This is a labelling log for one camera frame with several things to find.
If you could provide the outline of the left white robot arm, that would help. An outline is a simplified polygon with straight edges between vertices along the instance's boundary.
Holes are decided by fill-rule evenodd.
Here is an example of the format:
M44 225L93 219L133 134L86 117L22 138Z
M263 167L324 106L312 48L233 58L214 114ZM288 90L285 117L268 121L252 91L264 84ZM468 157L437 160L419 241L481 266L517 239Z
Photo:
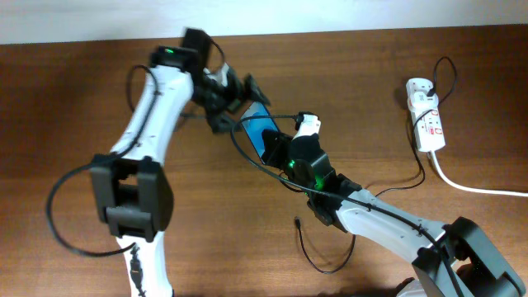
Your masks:
M215 45L203 30L188 28L180 46L157 47L125 132L108 154L95 155L91 163L98 218L120 245L133 296L174 294L164 252L174 196L163 165L185 106L193 101L203 107L208 125L219 134L234 128L230 116L246 101L269 102L251 75L239 79L227 64L207 68Z

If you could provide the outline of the blue Galaxy smartphone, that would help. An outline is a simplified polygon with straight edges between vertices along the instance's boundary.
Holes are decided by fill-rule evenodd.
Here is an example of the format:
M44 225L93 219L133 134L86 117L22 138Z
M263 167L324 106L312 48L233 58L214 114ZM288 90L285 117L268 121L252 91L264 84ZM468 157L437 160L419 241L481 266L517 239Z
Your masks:
M267 108L260 102L253 102L250 107L243 113L242 118L252 117L252 116L268 116L270 112ZM250 139L252 146L254 147L259 159L262 164L266 164L271 150L266 152L265 141L271 139L268 131L279 132L279 128L276 125L276 122L272 118L260 118L253 120L245 120L243 122L243 129L245 130L248 138Z

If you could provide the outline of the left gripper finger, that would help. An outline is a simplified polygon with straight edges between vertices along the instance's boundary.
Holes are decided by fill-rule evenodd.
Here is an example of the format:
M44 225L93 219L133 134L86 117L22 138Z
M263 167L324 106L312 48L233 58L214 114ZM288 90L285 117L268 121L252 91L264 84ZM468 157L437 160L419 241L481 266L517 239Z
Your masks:
M243 99L260 102L265 106L269 106L271 104L267 96L257 85L256 79L250 73L247 74L243 80Z
M240 131L240 125L225 114L212 116L210 118L210 128L214 134L226 134L231 130Z

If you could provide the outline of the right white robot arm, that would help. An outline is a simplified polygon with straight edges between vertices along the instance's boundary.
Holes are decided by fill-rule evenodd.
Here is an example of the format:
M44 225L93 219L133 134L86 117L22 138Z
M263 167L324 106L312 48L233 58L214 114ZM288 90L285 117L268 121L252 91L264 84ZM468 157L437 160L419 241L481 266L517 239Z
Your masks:
M317 134L292 137L262 132L264 160L290 184L325 225L378 243L410 263L417 279L405 291L420 296L524 296L526 286L485 232L472 220L451 224L417 217L389 205L335 172Z

